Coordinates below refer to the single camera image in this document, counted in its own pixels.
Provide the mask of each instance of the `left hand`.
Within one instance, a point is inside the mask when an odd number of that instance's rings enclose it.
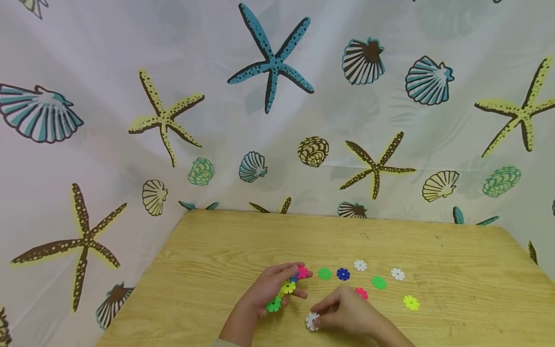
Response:
[[[304,265],[305,263],[286,263],[266,268],[239,300],[239,303],[253,308],[258,318],[265,317],[268,314],[266,305],[279,294],[281,285],[295,276],[299,271],[299,266]],[[307,276],[307,278],[310,277],[312,277],[312,271],[309,271]],[[291,295],[301,299],[308,297],[308,294],[299,287]],[[286,295],[281,299],[281,306],[285,307],[288,303],[289,296]]]

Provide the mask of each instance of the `pink snowflake block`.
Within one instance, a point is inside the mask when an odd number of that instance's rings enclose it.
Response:
[[[304,266],[299,266],[299,277],[298,279],[307,278],[309,276],[309,270]]]
[[[355,288],[355,292],[359,293],[364,300],[368,300],[368,293],[363,288]]]

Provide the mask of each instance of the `stacked toy pieces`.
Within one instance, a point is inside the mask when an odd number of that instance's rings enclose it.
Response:
[[[266,305],[266,310],[269,312],[277,312],[281,308],[281,298],[285,295],[292,294],[297,288],[297,282],[300,279],[307,278],[309,275],[309,271],[304,266],[299,266],[299,271],[295,274],[295,276],[291,277],[289,280],[285,281],[281,285],[281,289],[279,294]]]

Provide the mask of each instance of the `shower curtain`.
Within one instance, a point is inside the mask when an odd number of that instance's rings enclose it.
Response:
[[[3,0],[0,347],[94,346],[195,208],[497,225],[555,278],[554,12]]]

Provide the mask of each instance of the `seashell print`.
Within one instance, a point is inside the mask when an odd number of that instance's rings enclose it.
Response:
[[[150,215],[162,214],[166,195],[168,190],[164,188],[164,183],[157,179],[148,180],[143,184],[143,205]]]
[[[260,153],[251,151],[241,160],[239,178],[243,181],[252,183],[258,177],[264,177],[267,173],[268,167],[264,166],[264,156]]]
[[[449,100],[449,82],[455,80],[453,69],[437,65],[428,56],[417,60],[408,70],[405,89],[408,97],[422,105],[439,105]]]
[[[429,203],[441,197],[447,198],[457,188],[455,182],[458,177],[458,172],[450,170],[431,175],[422,186],[422,197]]]
[[[368,210],[362,205],[345,201],[337,207],[337,214],[345,218],[366,218],[366,211]]]
[[[197,158],[193,162],[191,171],[187,175],[187,179],[194,185],[208,185],[214,176],[214,166],[205,158]]]
[[[97,323],[106,330],[122,308],[127,298],[135,287],[126,288],[124,282],[116,284],[112,290],[106,293],[106,300],[97,309]]]
[[[319,167],[330,152],[329,143],[318,136],[307,137],[299,144],[299,159],[310,167]]]
[[[380,53],[384,48],[379,40],[368,37],[366,42],[349,41],[343,53],[343,74],[351,85],[371,84],[384,74],[385,68]]]
[[[70,138],[83,125],[59,93],[35,86],[34,90],[0,84],[0,114],[21,136],[37,143]]]
[[[504,167],[495,170],[487,179],[482,187],[482,192],[490,198],[498,198],[513,188],[521,177],[521,171],[514,167]]]
[[[12,337],[9,335],[6,310],[3,306],[0,306],[0,347],[8,347],[10,343],[12,343]]]

